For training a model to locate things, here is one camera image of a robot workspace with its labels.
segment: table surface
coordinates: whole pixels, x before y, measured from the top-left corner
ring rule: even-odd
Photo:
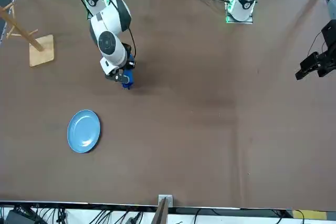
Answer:
[[[16,0],[56,56],[31,68],[26,41],[0,47],[1,199],[335,210],[335,73],[295,79],[325,0],[258,0],[253,25],[212,0],[125,2],[132,90],[105,79],[79,0]],[[66,138],[82,109],[102,124],[88,154]]]

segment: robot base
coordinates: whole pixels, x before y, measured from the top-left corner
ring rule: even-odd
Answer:
[[[226,19],[225,19],[225,22],[228,23],[228,24],[253,24],[253,17],[252,15],[248,17],[247,20],[245,21],[238,21],[236,20],[232,15],[231,13],[229,12],[229,9],[232,8],[232,2],[234,0],[227,0],[227,1],[230,1],[230,3],[225,3],[225,15],[226,15]]]
[[[253,24],[253,17],[250,16],[247,20],[241,22],[241,21],[237,21],[235,20],[232,15],[227,11],[226,7],[225,7],[225,14],[226,14],[226,19],[225,22],[228,24]]]

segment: plate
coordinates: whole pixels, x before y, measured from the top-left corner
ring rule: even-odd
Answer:
[[[90,151],[100,135],[100,122],[91,110],[77,112],[68,125],[68,143],[70,148],[78,153]]]

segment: wooden base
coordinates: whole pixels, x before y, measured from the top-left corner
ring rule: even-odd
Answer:
[[[52,34],[36,39],[44,48],[42,52],[29,44],[29,65],[31,67],[54,59],[54,37]]]

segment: wooden stand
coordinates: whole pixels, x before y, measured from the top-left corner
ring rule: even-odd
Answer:
[[[13,17],[11,17],[6,10],[12,8]],[[24,37],[29,41],[29,65],[31,67],[52,61],[54,59],[54,37],[53,35],[47,35],[35,39],[32,34],[36,33],[38,30],[34,30],[28,33],[23,27],[17,23],[15,19],[14,4],[10,3],[5,7],[0,6],[0,17],[3,18],[7,23],[12,25],[6,38],[10,36],[13,37]],[[16,29],[19,34],[13,34],[14,29]]]

